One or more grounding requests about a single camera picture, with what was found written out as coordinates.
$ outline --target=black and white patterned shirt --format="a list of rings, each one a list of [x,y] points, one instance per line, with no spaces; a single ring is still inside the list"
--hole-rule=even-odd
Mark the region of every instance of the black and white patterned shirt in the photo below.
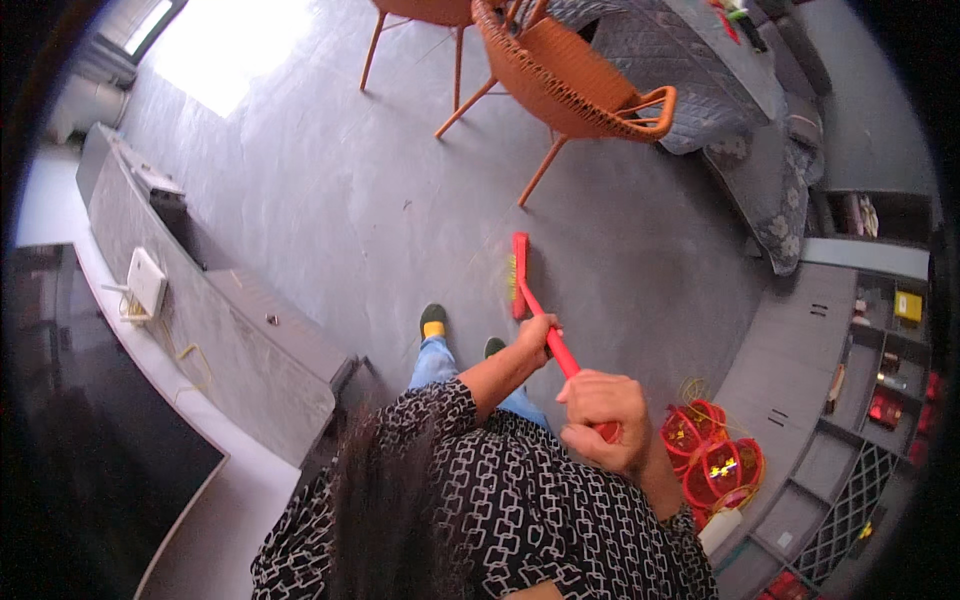
[[[376,414],[381,443],[435,423],[439,515],[469,513],[481,541],[469,550],[479,595],[552,580],[564,598],[716,598],[689,508],[658,522],[640,489],[575,462],[553,435],[497,410],[476,426],[457,379],[412,390]],[[290,500],[251,566],[255,598],[325,597],[332,497],[324,469]]]

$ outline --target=television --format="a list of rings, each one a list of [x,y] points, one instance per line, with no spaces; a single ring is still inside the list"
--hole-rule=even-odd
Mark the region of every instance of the television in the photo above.
[[[134,363],[72,245],[16,249],[4,267],[4,593],[136,598],[228,456]]]

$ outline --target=jeans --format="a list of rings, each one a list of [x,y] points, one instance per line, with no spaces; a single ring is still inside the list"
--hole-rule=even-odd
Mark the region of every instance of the jeans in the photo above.
[[[414,374],[410,378],[408,389],[414,390],[428,383],[446,381],[456,376],[458,372],[453,354],[446,347],[444,336],[430,336],[420,343],[420,356],[417,357],[417,364],[414,366]],[[527,398],[527,390],[523,386],[513,390],[497,408],[520,415],[550,431],[546,415]]]

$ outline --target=chair leg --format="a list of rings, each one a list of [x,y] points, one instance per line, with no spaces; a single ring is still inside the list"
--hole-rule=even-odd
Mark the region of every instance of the chair leg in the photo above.
[[[464,57],[464,28],[457,28],[457,58],[453,66],[453,110],[460,107],[460,64]]]
[[[544,173],[546,173],[546,168],[550,166],[551,162],[553,162],[553,159],[557,156],[557,152],[559,152],[564,146],[567,139],[569,138],[566,135],[560,135],[557,137],[557,141],[555,141],[553,146],[550,147],[550,152],[546,153],[546,158],[543,159],[543,162],[540,164],[540,168],[537,170],[534,178],[527,183],[527,188],[523,190],[522,194],[520,194],[520,199],[516,201],[517,206],[523,206],[527,202],[527,198],[530,197],[530,192],[534,191],[534,188],[537,187],[537,183],[540,182],[540,178],[543,177]]]
[[[370,74],[370,65],[373,63],[373,51],[376,50],[376,41],[380,39],[380,32],[383,31],[383,20],[387,18],[384,11],[380,12],[376,19],[376,29],[373,30],[373,39],[370,42],[370,52],[367,53],[367,64],[363,67],[363,77],[360,78],[360,89],[367,87],[367,76]]]
[[[476,104],[477,100],[480,100],[481,98],[483,98],[484,94],[489,92],[490,88],[493,87],[494,85],[496,85],[496,77],[490,77],[490,80],[487,81],[485,84],[483,84],[483,87],[478,89],[477,93],[473,94],[470,97],[470,99],[467,100],[466,104],[457,108],[457,111],[453,113],[453,116],[447,119],[446,123],[444,123],[444,126],[439,128],[437,132],[433,134],[433,136],[436,137],[437,139],[440,139],[440,136],[443,135],[446,130],[450,129],[450,126],[456,123],[457,119],[464,116],[464,113],[467,112],[467,110],[469,110],[469,108],[472,107],[474,104]]]

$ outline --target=woven chair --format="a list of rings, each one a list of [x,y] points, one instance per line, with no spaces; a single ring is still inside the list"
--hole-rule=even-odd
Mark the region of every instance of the woven chair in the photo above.
[[[677,100],[671,86],[640,93],[580,36],[548,16],[547,1],[535,0],[532,10],[524,11],[529,15],[520,27],[515,19],[523,0],[514,2],[506,18],[491,0],[472,0],[473,22],[487,48],[491,77],[434,133],[440,138],[494,85],[503,84],[524,108],[559,133],[520,195],[520,206],[568,139],[656,142],[670,131]]]
[[[453,109],[460,107],[460,63],[464,54],[464,29],[473,24],[470,16],[469,0],[372,0],[380,10],[373,30],[373,39],[370,42],[370,52],[367,54],[367,63],[363,67],[363,77],[360,78],[360,89],[367,87],[367,76],[370,74],[370,65],[373,63],[373,52],[376,42],[380,39],[380,32],[390,29],[394,25],[383,27],[383,21],[388,14],[396,14],[415,21],[424,21],[434,25],[453,27],[456,30],[457,58],[453,67]]]

